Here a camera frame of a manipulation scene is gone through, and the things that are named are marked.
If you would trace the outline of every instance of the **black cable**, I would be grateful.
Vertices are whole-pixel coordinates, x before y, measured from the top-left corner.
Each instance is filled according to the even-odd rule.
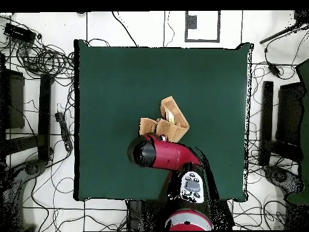
[[[309,29],[308,29],[308,28],[309,28],[309,25],[306,25],[306,26],[304,26],[304,27],[297,28],[297,29],[295,29],[295,30],[293,30],[293,31],[291,31],[291,32],[289,32],[289,33],[287,33],[287,34],[283,34],[282,36],[276,37],[276,38],[274,38],[273,40],[271,40],[271,41],[267,44],[267,46],[265,47],[264,56],[265,56],[266,63],[269,65],[270,70],[273,70],[273,71],[272,71],[273,74],[274,74],[275,76],[277,76],[279,79],[288,80],[288,79],[292,78],[292,77],[296,74],[296,70],[295,70],[295,68],[294,68],[294,66],[293,66],[293,63],[294,63],[294,61],[295,61],[295,58],[297,57],[297,54],[298,54],[298,51],[299,51],[299,48],[300,48],[300,46],[301,46],[302,41],[305,39],[306,35],[309,33]],[[278,40],[278,39],[280,39],[280,38],[283,38],[283,37],[285,37],[285,36],[288,36],[288,35],[290,35],[290,34],[292,34],[292,33],[295,33],[295,32],[297,32],[297,31],[299,31],[299,30],[306,30],[306,29],[308,29],[308,31],[305,33],[305,36],[302,38],[301,42],[299,43],[298,48],[297,48],[297,52],[296,52],[296,54],[295,54],[295,56],[294,56],[294,59],[293,59],[291,65],[290,65],[290,68],[291,68],[291,70],[293,71],[293,74],[292,74],[290,77],[283,78],[283,77],[281,77],[281,76],[283,75],[284,72],[282,72],[282,74],[279,73],[279,70],[278,70],[278,66],[279,66],[279,65],[275,65],[275,64],[269,62],[268,59],[267,59],[268,47],[269,47],[269,45],[270,45],[272,42],[274,42],[274,41],[276,41],[276,40]]]
[[[115,224],[110,224],[110,225],[106,225],[106,224],[103,224],[103,223],[101,223],[101,222],[98,222],[96,219],[94,219],[92,216],[90,216],[90,215],[85,215],[85,216],[82,216],[82,217],[80,217],[80,218],[77,218],[77,219],[74,219],[74,220],[66,220],[66,221],[63,221],[60,225],[59,225],[59,227],[57,227],[57,229],[56,229],[56,232],[58,232],[58,231],[60,231],[60,227],[64,224],[64,223],[66,223],[66,222],[75,222],[75,221],[79,221],[79,220],[81,220],[81,219],[83,219],[83,218],[85,218],[85,217],[88,217],[88,218],[90,218],[90,219],[92,219],[94,222],[96,222],[97,224],[100,224],[100,225],[102,225],[102,226],[105,226],[105,228],[108,228],[110,231],[117,231],[117,230],[114,230],[114,229],[111,229],[111,228],[109,228],[110,226],[113,226],[113,225],[115,225]]]
[[[93,38],[91,39],[90,41],[88,41],[88,44],[90,45],[90,42],[93,41],[93,40],[97,40],[97,41],[103,41],[104,43],[106,43],[106,46],[107,47],[110,47],[108,41],[104,40],[104,39],[100,39],[100,38]]]
[[[57,219],[58,215],[59,215],[59,211],[58,211],[58,210],[54,211],[54,213],[53,213],[53,221],[52,221],[51,224],[50,224],[47,228],[45,228],[42,232],[45,232],[46,230],[48,230],[48,229],[52,226],[52,224],[55,223],[55,220]]]
[[[264,68],[258,67],[258,65],[260,66],[260,65],[262,65],[262,64],[267,64],[267,62],[258,63],[258,64],[256,65],[256,67],[255,67],[255,68],[253,69],[253,71],[252,71],[252,78],[254,78],[254,79],[256,80],[256,87],[255,87],[255,89],[253,90],[253,93],[251,94],[251,97],[252,97],[253,100],[254,100],[258,105],[260,105],[260,106],[261,106],[261,103],[260,103],[258,100],[256,100],[255,94],[256,94],[256,92],[258,91],[259,85],[260,85],[261,82],[263,81],[263,78],[264,78],[266,75],[268,75],[268,74],[270,73],[270,72],[265,72],[265,71],[264,71]],[[284,68],[284,67],[285,67],[285,65],[278,65],[278,66],[279,66],[279,68],[281,68],[281,67]],[[258,70],[262,70],[262,74],[257,76],[257,75],[256,75],[256,72],[257,72]],[[249,169],[248,169],[247,174],[249,175],[250,173],[256,173],[256,174],[258,174],[258,175],[260,176],[259,180],[257,180],[257,181],[255,181],[255,182],[248,182],[248,184],[255,184],[255,183],[260,182],[261,179],[265,178],[265,176],[262,174],[263,167],[258,167],[257,169],[255,168],[255,166],[258,166],[258,165],[257,165],[257,163],[258,163],[258,159],[257,159],[258,154],[254,154],[254,153],[260,151],[259,145],[257,145],[257,142],[260,142],[260,140],[258,140],[258,135],[257,135],[257,132],[258,132],[259,130],[257,129],[257,126],[256,126],[255,123],[253,123],[253,122],[250,122],[250,123],[254,125],[253,130],[252,130],[252,129],[249,130],[250,134],[253,133],[254,138],[253,138],[253,139],[250,138],[249,141],[248,141],[248,142],[249,142],[249,145],[250,145],[250,146],[249,146],[249,148],[250,148],[250,156],[249,156],[249,158],[248,158],[248,159],[249,159]],[[271,154],[270,156],[272,156],[272,157],[277,157],[277,158],[278,158],[278,159],[276,160],[275,166],[278,166],[278,167],[281,167],[281,168],[282,168],[282,167],[288,167],[287,170],[291,169],[292,166],[297,166],[297,164],[295,164],[294,162],[292,162],[291,164],[281,164],[281,163],[285,160],[282,156],[279,156],[279,155],[276,155],[276,154]],[[270,213],[269,211],[267,211],[267,210],[265,209],[266,206],[267,206],[269,203],[271,203],[271,202],[276,202],[276,203],[278,203],[278,204],[281,204],[281,205],[284,206],[285,209],[286,209],[286,206],[284,205],[284,203],[282,203],[282,202],[280,202],[280,201],[267,201],[267,202],[265,202],[264,206],[262,207],[261,202],[260,202],[259,200],[257,200],[257,201],[258,201],[258,203],[259,203],[259,206],[257,206],[257,207],[251,207],[251,208],[249,208],[249,209],[247,209],[247,210],[244,210],[244,209],[243,209],[243,212],[240,213],[240,214],[234,215],[234,218],[237,218],[237,217],[239,217],[239,216],[241,216],[241,215],[250,216],[250,213],[248,213],[250,210],[252,210],[252,209],[259,209],[259,210],[260,210],[259,216],[261,216],[261,221],[257,223],[256,220],[254,220],[254,222],[256,223],[256,225],[240,225],[240,224],[238,224],[238,223],[235,222],[236,227],[240,227],[240,229],[246,229],[246,230],[250,230],[250,227],[252,227],[252,228],[257,228],[257,227],[262,228],[262,227],[261,227],[261,224],[262,224],[262,221],[263,221],[262,218],[264,218],[264,221],[265,221],[265,223],[266,223],[268,229],[271,229],[271,227],[270,227],[270,225],[269,225],[269,223],[268,223],[269,221],[277,220],[277,221],[280,222],[281,224],[285,225],[285,216],[284,216],[284,214],[280,213],[279,211],[277,211],[276,214],[273,214],[273,213]]]
[[[64,159],[61,159],[61,160],[57,161],[56,163],[52,163],[49,166],[46,166],[46,168],[50,168],[50,167],[54,166],[55,164],[62,162],[63,160],[67,159],[69,156],[71,156],[70,152],[66,155],[66,157]]]
[[[61,142],[61,141],[63,141],[63,140],[59,140],[59,141],[57,141],[57,142],[55,143],[54,149],[55,149],[56,145],[57,145],[59,142]],[[65,192],[62,192],[62,191],[58,190],[58,189],[57,189],[57,186],[55,186],[54,181],[53,181],[53,176],[54,176],[54,174],[55,174],[55,173],[58,171],[58,169],[61,167],[61,165],[63,164],[64,160],[65,160],[65,159],[63,159],[63,160],[61,161],[61,164],[58,166],[57,170],[56,170],[54,173],[53,173],[53,160],[51,161],[52,164],[51,164],[51,177],[50,177],[50,179],[51,179],[51,184],[53,185],[53,187],[55,188],[55,190],[57,190],[57,191],[60,192],[60,193],[66,194]]]
[[[66,56],[65,52],[61,48],[55,45],[44,45],[42,43],[42,37],[36,30],[30,29],[26,25],[20,24],[16,21],[13,22],[38,35],[35,43],[33,43],[31,47],[25,48],[22,45],[18,45],[16,49],[16,57],[21,67],[25,69],[26,73],[32,79],[37,78],[32,77],[29,73],[37,76],[40,74],[50,73],[53,74],[55,78],[62,78],[58,75],[65,75],[66,78],[72,78],[72,74],[70,75],[68,71],[74,70],[74,53],[70,53],[69,56]]]
[[[67,159],[70,155],[71,155],[71,154],[68,153],[68,154],[66,155],[66,157],[64,157],[63,159],[61,159],[61,160],[59,160],[58,162],[54,163],[53,166],[54,166],[55,164],[57,164],[57,163],[60,163],[60,162],[64,161],[64,160]],[[48,178],[48,179],[47,179],[35,192],[37,192],[40,188],[42,188],[50,179],[51,179],[51,178]],[[22,203],[25,203],[30,197],[31,197],[31,196],[27,197]]]
[[[15,49],[15,46],[16,46],[16,43],[14,43],[13,47],[11,47],[11,45],[10,45],[10,52],[9,52],[9,54],[8,54],[7,59],[5,60],[6,62],[7,62],[9,59],[11,59],[11,57],[12,57],[12,55],[13,55],[13,51],[14,51],[14,49]]]
[[[40,111],[40,110],[36,107],[36,105],[34,105],[34,100],[30,100],[30,101],[24,103],[24,105],[25,105],[25,104],[29,104],[30,102],[32,102],[33,107],[34,107],[37,111],[28,111],[28,112],[43,113],[43,114],[47,114],[47,115],[51,115],[52,117],[55,117],[55,115],[53,115],[53,114],[51,114],[51,113],[45,113],[45,112]]]
[[[134,39],[131,37],[130,33],[128,32],[128,29],[126,28],[126,26],[114,15],[113,11],[112,11],[112,14],[113,14],[113,17],[121,24],[121,26],[124,27],[124,29],[126,30],[127,34],[129,35],[129,37],[131,38],[135,46],[138,47],[138,45],[136,44],[136,42],[134,41]]]
[[[32,132],[32,134],[33,134],[33,136],[36,138],[36,144],[37,144],[37,146],[38,146],[37,136],[36,136],[36,134],[34,133],[34,131],[33,131],[32,127],[31,127],[31,125],[30,125],[30,122],[29,122],[28,118],[24,115],[24,113],[22,113],[22,112],[21,112],[19,109],[17,109],[16,107],[13,107],[13,106],[10,106],[10,105],[8,105],[8,107],[11,108],[11,109],[14,109],[15,111],[17,111],[18,113],[20,113],[20,114],[23,115],[23,117],[26,119],[26,121],[27,121],[27,123],[28,123],[28,125],[29,125],[29,128],[30,128],[30,130],[31,130],[31,132]]]
[[[32,191],[31,191],[31,198],[32,198],[32,200],[33,200],[34,203],[36,203],[37,205],[39,205],[40,207],[42,207],[44,210],[47,211],[47,216],[46,216],[45,220],[42,222],[42,224],[41,224],[41,226],[40,226],[40,228],[39,228],[39,231],[38,231],[38,232],[40,232],[41,228],[43,227],[43,224],[44,224],[44,223],[46,222],[46,220],[48,219],[49,211],[48,211],[48,209],[47,209],[46,207],[44,207],[44,206],[42,206],[41,204],[39,204],[39,203],[34,199],[34,197],[33,197],[33,192],[34,192],[34,189],[36,188],[36,182],[37,182],[37,179],[35,178],[35,179],[34,179],[34,186],[33,186],[33,189],[32,189]]]
[[[126,224],[127,224],[128,222],[130,222],[130,221],[139,221],[139,223],[140,223],[140,221],[141,221],[141,219],[142,219],[142,216],[141,216],[142,212],[140,212],[140,214],[137,213],[136,210],[134,210],[134,209],[130,206],[130,200],[125,200],[124,202],[126,203],[127,210],[128,210],[128,212],[129,212],[129,219],[127,219]],[[147,219],[148,219],[147,217],[146,217],[146,218],[143,218],[143,222],[145,222],[146,225],[147,225],[147,224],[149,225],[150,223],[149,223],[149,221],[148,221]]]
[[[58,186],[59,186],[59,184],[62,182],[62,181],[64,181],[65,179],[71,179],[71,180],[73,180],[72,178],[70,178],[70,177],[64,177],[64,178],[62,178],[59,182],[58,182],[58,184],[56,185],[56,186],[54,186],[54,184],[53,184],[53,186],[54,186],[54,188],[55,188],[55,190],[54,190],[54,196],[53,196],[53,209],[54,209],[54,213],[53,213],[53,215],[55,214],[55,194],[56,194],[56,191],[58,191],[58,192],[60,192],[60,193],[62,193],[62,194],[68,194],[68,193],[70,193],[70,192],[73,192],[73,190],[74,189],[72,189],[72,190],[70,190],[69,192],[61,192],[60,190],[58,190]],[[55,219],[53,219],[53,224],[54,224],[54,226],[55,226],[55,228],[57,229],[57,217],[55,217]]]
[[[175,31],[172,29],[171,25],[170,25],[170,13],[171,11],[168,12],[168,17],[167,17],[167,25],[170,27],[170,29],[173,31],[173,36],[171,38],[171,40],[167,43],[167,45],[165,47],[168,46],[169,43],[172,43],[174,36],[175,36]]]
[[[0,49],[2,49],[2,50],[0,51],[0,53],[1,53],[2,51],[4,51],[4,50],[8,50],[8,49],[11,48],[11,40],[8,39],[8,37],[5,38],[5,42],[1,42],[1,43],[2,43],[2,44],[6,44],[6,45],[3,46],[3,47],[0,47]]]

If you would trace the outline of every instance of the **black stand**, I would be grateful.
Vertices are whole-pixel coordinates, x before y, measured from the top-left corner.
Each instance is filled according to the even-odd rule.
[[[298,92],[299,83],[281,86],[279,90],[279,105],[278,105],[278,125],[276,132],[276,140],[272,140],[272,116],[273,116],[273,82],[264,81],[262,87],[262,102],[261,102],[261,123],[260,123],[260,150],[258,152],[259,166],[268,166],[271,153],[288,158],[294,162],[301,163],[304,156],[299,144],[299,136],[295,136],[293,131],[294,126],[290,123],[301,123],[302,117],[298,115],[298,109],[301,108],[296,104],[302,99]],[[287,91],[286,87],[291,87],[292,91]],[[289,95],[293,100],[288,100],[285,95]]]
[[[294,12],[294,19],[296,20],[296,23],[291,26],[291,27],[288,27],[286,28],[285,30],[282,30],[276,34],[274,34],[273,36],[270,36],[264,40],[262,40],[260,42],[260,45],[272,40],[272,39],[275,39],[279,36],[282,36],[283,34],[286,34],[288,32],[291,32],[293,30],[296,30],[298,28],[300,28],[301,26],[303,26],[304,24],[309,24],[309,11],[295,11]]]

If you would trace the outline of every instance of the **floor tile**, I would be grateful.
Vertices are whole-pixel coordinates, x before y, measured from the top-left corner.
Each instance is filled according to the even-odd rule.
[[[243,42],[250,42],[255,45],[252,54],[253,63],[265,61],[264,49],[268,42],[260,45],[260,41],[295,24],[293,15],[294,11],[244,11]],[[306,31],[299,31],[270,43],[267,53],[268,61],[272,63],[292,63],[305,33]],[[308,36],[306,38],[299,48],[294,64],[299,64],[308,58]]]
[[[23,209],[24,225],[35,224],[36,231],[42,228],[43,232],[82,232],[83,231],[83,210],[49,210],[47,220],[47,211],[44,209]]]

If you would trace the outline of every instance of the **cable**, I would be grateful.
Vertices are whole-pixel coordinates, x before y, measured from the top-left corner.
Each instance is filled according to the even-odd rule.
[[[7,59],[5,60],[6,62],[11,58],[13,51],[15,49],[15,46],[16,46],[16,43],[14,43],[13,47],[11,47],[11,45],[10,45],[10,53],[9,53]]]
[[[115,229],[111,229],[110,228],[110,226],[113,226],[113,225],[115,225],[115,224],[110,224],[110,225],[106,225],[106,224],[103,224],[103,223],[101,223],[101,222],[98,222],[96,219],[94,219],[92,216],[90,216],[90,215],[85,215],[85,216],[83,216],[83,217],[80,217],[80,218],[77,218],[77,219],[73,219],[73,220],[66,220],[66,221],[63,221],[60,225],[59,225],[59,227],[57,227],[57,229],[56,229],[56,232],[58,232],[58,231],[60,231],[60,227],[64,224],[64,223],[66,223],[66,222],[75,222],[75,221],[79,221],[79,220],[81,220],[81,219],[83,219],[83,218],[85,218],[85,217],[88,217],[88,218],[90,218],[90,219],[92,219],[94,222],[96,222],[97,224],[100,224],[100,225],[102,225],[102,226],[105,226],[105,228],[108,228],[110,231],[117,231],[117,230],[115,230]]]
[[[88,44],[90,45],[90,42],[93,41],[93,40],[103,41],[103,42],[106,43],[106,46],[107,46],[107,47],[110,47],[108,41],[106,41],[106,40],[104,40],[104,39],[99,39],[99,38],[93,38],[93,39],[91,39],[90,41],[88,41]]]
[[[138,221],[139,223],[141,223],[141,219],[142,219],[142,211],[139,213],[136,212],[136,210],[134,210],[131,206],[130,206],[130,201],[131,200],[125,200],[124,202],[126,203],[127,206],[127,210],[128,210],[128,214],[127,216],[129,216],[129,218],[127,218],[126,224],[130,221]],[[149,221],[147,220],[148,218],[143,218],[143,221],[146,222],[146,224],[150,225]]]
[[[130,33],[128,32],[128,29],[126,28],[126,26],[114,15],[113,11],[112,11],[112,14],[113,14],[113,17],[124,27],[124,29],[126,30],[127,34],[129,35],[129,37],[131,38],[135,46],[138,47],[138,45],[136,44],[136,42],[134,41],[134,39],[131,37]]]
[[[74,64],[73,64],[74,53],[70,53],[69,56],[66,56],[65,52],[61,48],[55,45],[44,45],[42,42],[42,35],[39,32],[30,29],[26,25],[21,24],[19,22],[16,21],[13,22],[17,23],[18,26],[23,26],[27,30],[32,31],[37,35],[35,42],[30,47],[25,47],[22,44],[19,45],[15,44],[17,46],[16,49],[17,60],[20,63],[21,67],[25,69],[26,73],[32,79],[37,78],[30,75],[30,73],[36,76],[39,76],[40,74],[49,73],[52,74],[55,78],[72,79],[72,74],[70,74],[69,72],[74,70]]]
[[[51,114],[51,113],[45,113],[45,112],[40,111],[40,110],[36,107],[36,105],[34,105],[34,100],[30,100],[30,101],[24,103],[24,105],[25,105],[25,104],[29,104],[30,102],[32,102],[33,107],[34,107],[37,111],[28,111],[28,112],[43,113],[43,114],[47,114],[47,115],[51,115],[52,117],[55,117],[55,115],[53,115],[53,114]]]
[[[34,203],[36,203],[37,205],[39,205],[40,207],[42,207],[44,210],[47,211],[47,216],[46,216],[45,220],[42,222],[42,224],[41,224],[41,226],[40,226],[40,228],[39,228],[39,231],[38,231],[38,232],[40,232],[41,228],[43,227],[43,224],[44,224],[44,223],[46,222],[46,220],[48,219],[49,211],[48,211],[48,209],[47,209],[46,207],[44,207],[44,206],[42,206],[41,204],[39,204],[39,203],[34,199],[34,197],[33,197],[33,191],[34,191],[34,189],[36,188],[36,182],[37,182],[37,178],[34,179],[34,186],[33,186],[33,189],[32,189],[32,191],[31,191],[31,198],[32,198],[32,200],[33,200]]]
[[[265,72],[264,68],[262,67],[263,65],[266,65],[266,64],[267,64],[267,62],[260,62],[260,63],[256,64],[255,68],[252,70],[252,78],[255,79],[255,81],[256,81],[256,87],[254,88],[254,90],[251,94],[251,97],[253,98],[252,99],[253,102],[255,102],[258,106],[261,106],[261,103],[256,99],[255,94],[258,91],[260,84],[263,81],[264,77],[270,73],[270,72]],[[285,65],[277,65],[277,66],[282,69],[281,75],[283,75],[284,74],[284,68],[286,66]],[[251,114],[250,117],[253,117],[254,115],[256,115],[259,112],[261,112],[261,110],[254,113],[254,114]],[[264,174],[262,173],[262,171],[264,171],[264,169],[263,169],[263,167],[258,166],[258,164],[257,164],[258,154],[255,153],[255,152],[260,151],[259,145],[257,145],[260,142],[260,140],[258,139],[258,134],[257,134],[259,129],[257,128],[256,124],[253,123],[252,121],[250,121],[250,125],[253,125],[253,128],[250,128],[250,130],[249,130],[250,131],[250,137],[249,137],[248,143],[249,143],[250,155],[248,157],[249,168],[248,168],[247,175],[250,175],[251,173],[256,173],[257,175],[260,176],[260,178],[257,179],[257,181],[248,182],[247,183],[248,185],[249,184],[250,185],[256,184],[256,183],[260,182],[262,179],[265,178]],[[271,157],[278,158],[275,162],[275,166],[277,166],[277,167],[280,167],[280,168],[287,167],[286,170],[290,170],[292,168],[292,166],[297,166],[297,164],[295,164],[294,162],[291,162],[291,164],[281,164],[285,160],[282,156],[271,154]],[[272,200],[272,201],[265,202],[264,205],[262,206],[261,202],[257,199],[256,196],[251,194],[250,191],[247,191],[247,192],[250,195],[250,197],[255,198],[258,201],[258,206],[251,207],[251,208],[245,210],[245,209],[242,208],[241,204],[239,203],[240,209],[242,209],[242,213],[235,214],[234,219],[239,217],[239,216],[242,216],[242,215],[246,215],[246,216],[250,217],[251,219],[253,219],[252,216],[250,215],[250,211],[253,210],[253,209],[259,209],[258,215],[261,216],[261,219],[258,222],[255,219],[253,219],[253,221],[255,222],[256,225],[255,224],[253,224],[253,225],[240,225],[239,223],[237,223],[235,221],[236,227],[239,227],[241,230],[242,229],[250,230],[251,228],[253,228],[253,229],[257,229],[257,228],[265,229],[261,226],[263,221],[265,222],[265,225],[267,226],[267,228],[270,229],[270,230],[272,229],[270,224],[269,224],[270,221],[278,221],[280,224],[285,226],[285,215],[284,214],[280,213],[279,211],[276,211],[276,213],[273,214],[273,213],[266,210],[267,205],[269,205],[270,203],[280,204],[286,209],[286,206],[283,202]]]
[[[295,58],[296,58],[296,56],[297,56],[297,54],[298,54],[298,51],[299,51],[299,48],[300,48],[300,46],[301,46],[302,41],[305,39],[306,35],[309,33],[309,29],[308,29],[308,28],[309,28],[309,25],[306,25],[305,27],[297,28],[297,29],[295,29],[295,30],[293,30],[293,31],[291,31],[291,32],[289,32],[289,33],[287,33],[287,34],[283,34],[282,36],[276,37],[276,38],[274,38],[273,40],[271,40],[271,41],[267,44],[267,46],[265,47],[264,56],[265,56],[265,60],[266,60],[266,62],[267,62],[267,64],[268,64],[268,66],[269,66],[269,70],[270,70],[275,76],[277,76],[279,79],[288,80],[288,79],[292,78],[292,77],[295,75],[296,71],[295,71],[295,68],[294,68],[294,66],[293,66],[293,63],[294,63]],[[284,74],[284,72],[283,72],[283,70],[282,70],[282,74],[280,74],[279,69],[278,69],[278,66],[279,66],[279,65],[272,64],[272,63],[269,62],[268,59],[267,59],[268,47],[269,47],[269,45],[270,45],[272,42],[274,42],[274,41],[276,41],[276,40],[278,40],[278,39],[280,39],[280,38],[283,38],[283,37],[285,37],[285,36],[288,36],[288,35],[290,35],[290,34],[292,34],[292,33],[295,33],[295,32],[297,32],[297,31],[299,31],[299,30],[306,30],[306,29],[308,29],[308,31],[305,33],[305,36],[302,38],[301,42],[299,43],[298,48],[297,48],[297,51],[296,51],[296,54],[295,54],[295,56],[294,56],[294,59],[293,59],[291,65],[290,65],[290,68],[291,68],[291,70],[293,71],[293,74],[292,74],[290,77],[283,78],[283,77],[281,77],[281,76]]]
[[[54,166],[55,164],[57,164],[57,163],[60,163],[60,162],[62,162],[62,161],[64,161],[64,160],[66,160],[70,155],[71,155],[71,154],[68,153],[68,154],[66,155],[66,157],[64,157],[63,159],[61,159],[61,160],[59,160],[58,162],[54,163],[53,166]],[[40,188],[42,188],[50,179],[51,179],[51,178],[49,177],[49,178],[48,178],[48,179],[35,191],[35,192],[33,192],[33,194],[35,194]],[[30,197],[31,197],[31,196],[27,197],[22,203],[25,203]]]
[[[47,228],[45,228],[42,232],[45,232],[46,230],[48,230],[52,226],[52,224],[54,224],[54,221],[57,219],[58,215],[59,215],[59,211],[56,210],[53,214],[53,222]]]
[[[169,43],[172,43],[174,36],[175,36],[175,31],[172,29],[172,27],[170,26],[170,13],[171,11],[168,12],[168,17],[167,17],[167,25],[170,27],[170,29],[173,31],[173,36],[171,38],[171,40],[167,43],[167,45],[165,47],[168,46]]]
[[[72,189],[72,190],[70,190],[69,192],[61,192],[60,190],[58,190],[58,186],[59,186],[59,184],[62,182],[62,181],[64,181],[65,179],[71,179],[71,180],[73,180],[72,178],[70,178],[70,177],[64,177],[64,178],[62,178],[59,182],[58,182],[58,184],[56,185],[56,186],[54,186],[54,184],[53,184],[53,186],[54,186],[54,188],[55,188],[55,191],[54,191],[54,196],[53,196],[53,208],[54,208],[54,213],[53,213],[53,215],[55,214],[55,194],[56,194],[56,191],[58,191],[58,192],[60,192],[60,193],[62,193],[62,194],[68,194],[68,193],[70,193],[70,192],[73,192],[73,190],[74,189]],[[57,229],[57,217],[55,217],[55,219],[53,220],[53,224],[54,224],[54,226],[55,226],[55,228]]]
[[[59,142],[61,142],[61,141],[63,141],[63,140],[59,140],[59,141],[57,141],[56,142],[56,144],[55,144],[55,146],[54,146],[54,149],[55,149],[55,147],[56,147],[56,145],[59,143]],[[66,194],[65,192],[61,192],[60,190],[58,190],[57,189],[57,186],[55,186],[55,184],[54,184],[54,181],[53,181],[53,176],[54,176],[54,174],[58,171],[58,169],[61,167],[61,165],[63,164],[63,162],[64,162],[64,160],[65,159],[63,159],[62,161],[61,161],[61,164],[59,165],[59,167],[57,168],[57,170],[53,173],[53,160],[51,161],[51,177],[50,177],[50,179],[51,179],[51,184],[53,185],[53,187],[55,188],[55,190],[57,190],[58,192],[60,192],[60,193],[63,193],[63,194]]]
[[[31,127],[31,125],[30,125],[30,122],[29,122],[28,118],[27,118],[27,117],[24,115],[24,113],[22,113],[18,108],[13,107],[13,106],[10,106],[10,105],[8,105],[8,107],[11,108],[11,109],[14,109],[15,111],[17,111],[18,113],[20,113],[20,114],[23,115],[23,117],[26,119],[26,121],[27,121],[27,123],[28,123],[28,125],[29,125],[29,128],[30,128],[30,130],[31,130],[31,132],[32,132],[32,134],[33,134],[33,136],[36,138],[36,144],[37,144],[37,146],[38,146],[37,136],[36,136],[36,134],[34,133],[34,131],[33,131],[32,127]]]

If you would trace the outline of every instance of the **brown paper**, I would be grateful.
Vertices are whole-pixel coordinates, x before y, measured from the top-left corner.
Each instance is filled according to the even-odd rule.
[[[150,118],[141,118],[139,123],[139,134],[143,135],[147,132],[155,132],[157,122]]]
[[[175,124],[172,124],[167,120],[160,119],[157,125],[156,133],[164,134],[167,136],[169,141],[177,143],[189,130],[189,124],[172,96],[161,101],[160,110],[161,115],[164,118],[166,117],[167,109],[174,115]]]
[[[163,119],[167,117],[166,113],[168,110],[173,114],[175,124]],[[158,135],[164,134],[169,141],[177,143],[189,130],[186,118],[181,113],[172,96],[161,101],[160,111],[163,118],[158,118],[156,121],[150,118],[141,118],[139,134],[143,135],[147,132],[155,132]]]

